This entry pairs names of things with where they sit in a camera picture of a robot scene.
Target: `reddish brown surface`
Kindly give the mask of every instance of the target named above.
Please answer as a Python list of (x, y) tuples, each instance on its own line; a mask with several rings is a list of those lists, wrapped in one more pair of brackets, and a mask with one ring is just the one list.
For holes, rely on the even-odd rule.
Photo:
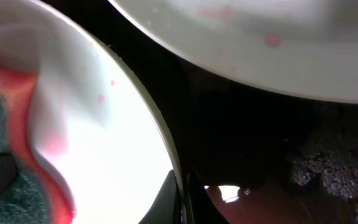
[(0, 97), (4, 98), (8, 110), (9, 140), (12, 152), (25, 162), (42, 179), (49, 193), (53, 223), (71, 223), (72, 214), (58, 185), (35, 162), (26, 140), (27, 113), (31, 94), (37, 77), (34, 74), (15, 72), (0, 68)]
[(249, 195), (239, 194), (240, 199), (231, 203), (222, 200), (218, 188), (210, 187), (207, 192), (230, 224), (312, 224), (301, 204), (281, 190), (275, 180)]

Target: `white plate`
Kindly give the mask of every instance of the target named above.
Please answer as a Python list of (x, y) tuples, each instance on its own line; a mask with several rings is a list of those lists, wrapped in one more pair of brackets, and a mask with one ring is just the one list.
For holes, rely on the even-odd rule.
[(358, 1), (109, 1), (154, 41), (218, 75), (358, 103)]
[(0, 66), (39, 75), (28, 140), (75, 223), (139, 223), (168, 171), (181, 187), (172, 137), (150, 95), (69, 18), (40, 1), (0, 0)]

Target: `sponge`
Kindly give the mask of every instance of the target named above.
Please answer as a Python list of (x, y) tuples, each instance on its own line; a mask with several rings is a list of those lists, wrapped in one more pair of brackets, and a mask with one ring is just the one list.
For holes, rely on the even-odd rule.
[(10, 152), (19, 177), (0, 197), (0, 224), (68, 224), (72, 213), (58, 185), (36, 163), (26, 141), (36, 75), (0, 68), (0, 153)]

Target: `white bowl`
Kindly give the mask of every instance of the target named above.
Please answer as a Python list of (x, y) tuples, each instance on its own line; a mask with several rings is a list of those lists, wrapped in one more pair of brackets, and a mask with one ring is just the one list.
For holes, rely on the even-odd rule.
[(154, 41), (218, 75), (358, 103), (358, 1), (109, 1)]
[[(39, 75), (28, 141), (76, 223), (138, 223), (169, 170), (181, 187), (178, 156), (158, 108), (112, 55), (45, 3), (0, 0), (0, 66)], [(54, 144), (59, 141), (66, 144)]]

